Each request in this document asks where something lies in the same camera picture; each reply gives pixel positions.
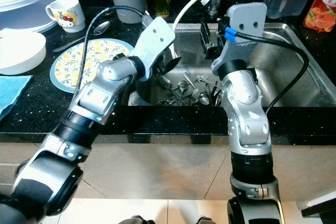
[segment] floral plate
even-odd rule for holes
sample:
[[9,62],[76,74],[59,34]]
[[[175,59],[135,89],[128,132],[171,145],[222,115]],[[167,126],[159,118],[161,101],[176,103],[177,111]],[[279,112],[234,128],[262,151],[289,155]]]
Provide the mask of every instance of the floral plate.
[[[52,64],[50,70],[51,82],[60,90],[74,93],[84,42],[63,52]],[[96,76],[98,65],[106,60],[112,60],[117,54],[128,55],[134,48],[118,39],[93,39],[88,43],[85,68],[81,88]]]

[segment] red package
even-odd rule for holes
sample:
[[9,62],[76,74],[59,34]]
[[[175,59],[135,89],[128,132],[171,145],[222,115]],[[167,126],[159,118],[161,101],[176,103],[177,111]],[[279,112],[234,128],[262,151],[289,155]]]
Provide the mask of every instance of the red package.
[[330,32],[336,24],[336,0],[315,0],[305,17],[303,26]]

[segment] black cable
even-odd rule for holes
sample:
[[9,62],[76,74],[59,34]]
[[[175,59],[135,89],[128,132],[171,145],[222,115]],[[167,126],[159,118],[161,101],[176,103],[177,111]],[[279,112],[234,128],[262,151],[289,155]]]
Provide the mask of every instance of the black cable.
[[286,92],[294,86],[295,83],[303,76],[305,71],[307,70],[309,66],[309,59],[305,51],[303,51],[301,48],[298,48],[290,43],[283,42],[280,40],[275,40],[275,39],[268,39],[268,38],[261,38],[257,36],[252,36],[248,34],[243,34],[240,32],[237,32],[235,36],[243,38],[243,39],[248,39],[256,42],[261,42],[261,43],[267,43],[267,44],[272,44],[275,46],[279,47],[284,47],[287,49],[290,49],[294,52],[297,52],[303,59],[303,66],[299,73],[294,77],[294,79],[275,97],[275,99],[270,103],[270,105],[267,107],[266,114],[269,112],[269,110],[286,94]]
[[80,89],[80,85],[81,85],[81,82],[82,82],[82,78],[83,78],[83,72],[84,72],[84,66],[85,66],[85,61],[86,61],[86,53],[87,53],[87,47],[88,47],[88,43],[89,43],[89,35],[91,35],[94,27],[94,23],[96,22],[96,20],[102,16],[103,14],[107,13],[107,12],[110,12],[112,10],[119,10],[119,9],[123,9],[123,10],[130,10],[134,13],[137,13],[139,14],[139,16],[142,18],[145,13],[133,8],[133,7],[130,7],[130,6],[122,6],[122,5],[116,5],[116,6],[111,6],[111,7],[108,7],[108,8],[105,8],[104,10],[102,10],[100,13],[98,13],[94,18],[93,20],[91,21],[89,27],[88,27],[88,30],[86,31],[86,35],[85,35],[85,39],[84,39],[84,47],[83,47],[83,54],[82,54],[82,60],[81,60],[81,63],[80,63],[80,69],[79,69],[79,75],[78,75],[78,79],[77,79],[77,84],[76,84],[76,88],[75,88],[75,92],[73,93],[74,95],[72,96],[72,100],[75,99],[76,95],[78,94],[79,92],[79,89]]

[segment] sink basin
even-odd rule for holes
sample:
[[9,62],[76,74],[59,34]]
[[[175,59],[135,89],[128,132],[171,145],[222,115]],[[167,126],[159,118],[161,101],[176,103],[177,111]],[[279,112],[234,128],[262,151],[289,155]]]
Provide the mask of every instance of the sink basin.
[[[209,24],[211,39],[216,40],[217,24]],[[292,107],[320,107],[336,106],[336,87],[332,84],[317,62],[309,54],[292,29],[282,23],[266,23],[264,37],[290,42],[305,50],[309,57],[309,68],[301,79],[277,102],[275,106]],[[203,48],[200,42],[200,24],[180,24],[176,30],[175,51],[182,59],[179,64],[165,76],[170,79],[172,88],[177,95],[181,95],[177,88],[181,80],[185,80],[183,73],[188,72],[195,86],[204,91],[205,84],[197,82],[197,75],[209,75],[208,81],[215,83],[220,88],[221,82],[211,71],[211,60],[205,60]],[[251,55],[249,67],[255,68],[258,86],[264,98],[263,106],[270,102],[283,90],[283,88],[295,77],[302,66],[302,60],[293,51],[274,45],[259,43]],[[162,99],[174,100],[168,97],[167,91],[159,83],[158,78],[152,78],[147,82],[137,82],[136,91],[141,99],[152,105],[157,105]],[[186,103],[192,102],[190,96],[193,92],[191,85],[184,92]]]

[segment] white mug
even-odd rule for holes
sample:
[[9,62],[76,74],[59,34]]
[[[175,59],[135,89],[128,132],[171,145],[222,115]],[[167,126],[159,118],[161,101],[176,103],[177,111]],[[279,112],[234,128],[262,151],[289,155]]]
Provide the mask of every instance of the white mug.
[[85,17],[78,0],[56,0],[46,6],[46,12],[52,20],[68,33],[85,28]]

